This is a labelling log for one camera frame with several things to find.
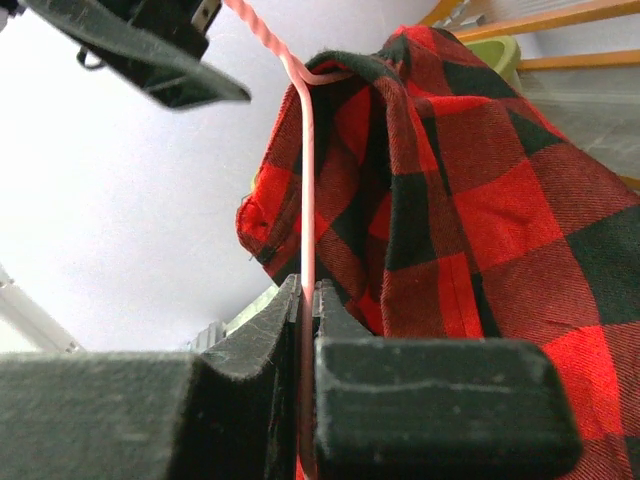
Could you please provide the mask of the aluminium mounting rail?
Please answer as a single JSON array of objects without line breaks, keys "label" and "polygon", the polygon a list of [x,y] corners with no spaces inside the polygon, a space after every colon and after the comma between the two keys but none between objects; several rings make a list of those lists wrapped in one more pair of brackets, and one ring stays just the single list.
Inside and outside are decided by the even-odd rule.
[{"label": "aluminium mounting rail", "polygon": [[279,288],[271,285],[231,320],[214,320],[184,345],[184,350],[202,353],[224,340],[259,312],[275,297]]}]

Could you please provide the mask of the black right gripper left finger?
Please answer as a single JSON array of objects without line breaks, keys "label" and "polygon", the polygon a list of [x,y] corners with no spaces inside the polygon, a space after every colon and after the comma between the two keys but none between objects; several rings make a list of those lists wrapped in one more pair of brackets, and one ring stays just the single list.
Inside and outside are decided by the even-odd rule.
[{"label": "black right gripper left finger", "polygon": [[203,353],[5,354],[5,479],[292,479],[300,281]]}]

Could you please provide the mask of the green plastic laundry bin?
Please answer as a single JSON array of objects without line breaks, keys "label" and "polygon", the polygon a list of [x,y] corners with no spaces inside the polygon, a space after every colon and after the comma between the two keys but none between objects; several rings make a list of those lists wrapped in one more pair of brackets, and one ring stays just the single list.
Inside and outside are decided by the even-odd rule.
[{"label": "green plastic laundry bin", "polygon": [[517,73],[521,62],[521,49],[514,37],[498,36],[464,42],[464,45],[512,87],[521,89]]}]

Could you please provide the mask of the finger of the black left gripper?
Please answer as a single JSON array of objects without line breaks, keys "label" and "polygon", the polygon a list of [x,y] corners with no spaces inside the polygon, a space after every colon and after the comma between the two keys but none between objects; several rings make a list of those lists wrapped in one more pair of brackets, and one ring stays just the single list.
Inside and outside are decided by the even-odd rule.
[{"label": "finger of the black left gripper", "polygon": [[78,42],[77,61],[104,66],[174,110],[221,101],[248,102],[249,90],[202,62],[220,1],[24,1],[25,7]]}]

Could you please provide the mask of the red black plaid shirt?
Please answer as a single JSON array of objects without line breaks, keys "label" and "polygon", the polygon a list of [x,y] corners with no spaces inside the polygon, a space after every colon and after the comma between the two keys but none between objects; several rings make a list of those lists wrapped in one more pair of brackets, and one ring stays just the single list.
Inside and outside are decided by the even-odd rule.
[{"label": "red black plaid shirt", "polygon": [[639,198],[454,35],[327,51],[311,90],[316,276],[378,335],[506,337],[554,362],[576,479],[639,475]]}]

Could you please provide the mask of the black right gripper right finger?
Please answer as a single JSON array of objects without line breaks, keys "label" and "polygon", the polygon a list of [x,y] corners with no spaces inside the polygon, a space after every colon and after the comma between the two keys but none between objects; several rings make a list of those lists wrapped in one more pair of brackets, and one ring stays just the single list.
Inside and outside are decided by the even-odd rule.
[{"label": "black right gripper right finger", "polygon": [[323,479],[557,479],[583,443],[562,382],[517,340],[384,338],[314,293]]}]

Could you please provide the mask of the pink wire hanger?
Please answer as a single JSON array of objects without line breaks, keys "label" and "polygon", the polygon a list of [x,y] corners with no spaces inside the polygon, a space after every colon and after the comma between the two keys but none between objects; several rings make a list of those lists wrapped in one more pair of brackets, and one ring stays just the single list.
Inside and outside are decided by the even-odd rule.
[{"label": "pink wire hanger", "polygon": [[348,72],[313,74],[274,34],[253,7],[243,0],[224,2],[247,25],[254,36],[281,61],[301,104],[301,286],[300,377],[298,409],[298,455],[304,477],[318,477],[314,450],[314,333],[313,297],[315,291],[315,145],[311,86],[327,85],[351,77]]}]

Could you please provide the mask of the wooden shoe rack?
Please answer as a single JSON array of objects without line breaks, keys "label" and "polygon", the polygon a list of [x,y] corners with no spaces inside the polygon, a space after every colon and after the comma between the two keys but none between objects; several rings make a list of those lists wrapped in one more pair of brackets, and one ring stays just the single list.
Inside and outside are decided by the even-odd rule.
[{"label": "wooden shoe rack", "polygon": [[555,109],[575,141],[639,188],[636,1],[431,1],[421,24],[463,42],[511,36],[532,100]]}]

